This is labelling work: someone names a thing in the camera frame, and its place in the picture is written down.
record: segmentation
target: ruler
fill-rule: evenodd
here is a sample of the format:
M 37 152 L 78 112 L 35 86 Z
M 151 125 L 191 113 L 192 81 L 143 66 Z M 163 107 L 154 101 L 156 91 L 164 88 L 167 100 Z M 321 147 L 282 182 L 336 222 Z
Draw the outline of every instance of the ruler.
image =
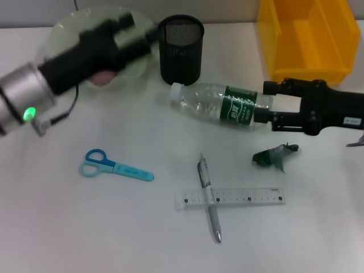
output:
M 217 207 L 223 206 L 270 206 L 286 202 L 280 188 L 213 189 Z M 191 189 L 175 193 L 176 209 L 206 208 L 205 192 Z

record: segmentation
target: silver pen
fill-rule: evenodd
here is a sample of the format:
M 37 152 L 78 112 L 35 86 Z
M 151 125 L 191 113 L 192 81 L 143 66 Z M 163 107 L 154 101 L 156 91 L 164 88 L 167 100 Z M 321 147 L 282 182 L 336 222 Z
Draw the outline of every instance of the silver pen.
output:
M 212 192 L 209 172 L 207 170 L 206 159 L 200 154 L 200 161 L 197 164 L 198 174 L 200 175 L 202 188 L 205 190 L 206 202 L 208 206 L 212 231 L 217 242 L 221 243 L 221 227 L 218 221 L 216 204 L 214 201 L 214 195 Z

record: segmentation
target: yellow plastic bin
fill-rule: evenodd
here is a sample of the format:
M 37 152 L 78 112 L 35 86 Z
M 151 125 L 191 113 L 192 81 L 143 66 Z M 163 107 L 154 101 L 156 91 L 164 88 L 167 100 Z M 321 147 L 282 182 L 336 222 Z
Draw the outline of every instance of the yellow plastic bin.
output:
M 360 31 L 346 0 L 261 0 L 258 30 L 272 81 L 342 81 Z

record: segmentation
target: water bottle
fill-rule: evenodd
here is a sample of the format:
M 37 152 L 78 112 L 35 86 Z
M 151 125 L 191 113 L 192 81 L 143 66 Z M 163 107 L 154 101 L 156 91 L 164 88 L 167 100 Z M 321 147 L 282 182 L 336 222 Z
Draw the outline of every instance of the water bottle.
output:
M 184 86 L 175 82 L 171 98 L 199 116 L 248 126 L 254 123 L 256 108 L 270 109 L 272 106 L 271 96 L 214 83 Z

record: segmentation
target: pink object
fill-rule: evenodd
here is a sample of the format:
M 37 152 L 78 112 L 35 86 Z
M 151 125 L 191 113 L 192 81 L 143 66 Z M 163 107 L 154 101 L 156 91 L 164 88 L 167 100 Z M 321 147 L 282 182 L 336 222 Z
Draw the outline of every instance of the pink object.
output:
M 103 86 L 110 83 L 116 75 L 117 73 L 113 71 L 102 71 L 92 75 L 90 82 L 97 86 Z

